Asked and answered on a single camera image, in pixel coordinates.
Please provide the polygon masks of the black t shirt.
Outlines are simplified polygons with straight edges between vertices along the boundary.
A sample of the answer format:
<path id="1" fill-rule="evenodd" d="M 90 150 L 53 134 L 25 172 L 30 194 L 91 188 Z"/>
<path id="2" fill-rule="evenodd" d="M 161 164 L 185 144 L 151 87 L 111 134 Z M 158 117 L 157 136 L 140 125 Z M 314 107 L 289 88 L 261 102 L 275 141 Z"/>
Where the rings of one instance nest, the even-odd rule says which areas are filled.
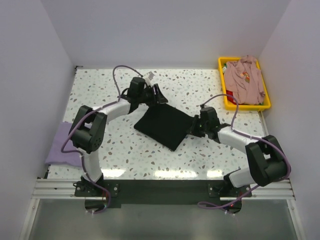
<path id="1" fill-rule="evenodd" d="M 149 107 L 134 129 L 175 151 L 188 134 L 193 117 L 168 104 Z"/>

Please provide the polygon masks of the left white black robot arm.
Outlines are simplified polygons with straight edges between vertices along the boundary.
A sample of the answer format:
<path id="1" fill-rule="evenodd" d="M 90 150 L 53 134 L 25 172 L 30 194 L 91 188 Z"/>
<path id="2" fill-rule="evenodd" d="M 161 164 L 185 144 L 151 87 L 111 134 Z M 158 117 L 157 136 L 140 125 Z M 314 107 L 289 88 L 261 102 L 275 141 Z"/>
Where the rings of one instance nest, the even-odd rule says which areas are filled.
<path id="1" fill-rule="evenodd" d="M 132 113 L 141 104 L 153 107 L 166 103 L 168 100 L 157 83 L 151 84 L 147 77 L 134 77 L 116 101 L 98 107 L 83 105 L 79 108 L 67 137 L 75 150 L 65 150 L 62 147 L 61 152 L 80 155 L 82 178 L 88 181 L 85 188 L 88 193 L 99 196 L 104 190 L 99 148 L 104 140 L 106 125 L 118 117 Z"/>

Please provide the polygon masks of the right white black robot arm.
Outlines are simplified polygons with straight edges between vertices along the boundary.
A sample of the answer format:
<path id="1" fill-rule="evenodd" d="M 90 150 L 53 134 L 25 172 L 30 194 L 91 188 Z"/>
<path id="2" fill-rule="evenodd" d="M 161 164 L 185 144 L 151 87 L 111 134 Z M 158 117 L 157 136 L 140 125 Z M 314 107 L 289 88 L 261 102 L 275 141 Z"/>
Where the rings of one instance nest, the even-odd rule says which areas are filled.
<path id="1" fill-rule="evenodd" d="M 265 187 L 289 177 L 291 167 L 278 140 L 273 135 L 265 137 L 249 135 L 227 123 L 220 123 L 213 107 L 200 106 L 189 133 L 196 137 L 208 137 L 246 154 L 248 167 L 238 169 L 223 177 L 223 192 L 235 196 L 243 186 L 256 184 Z"/>

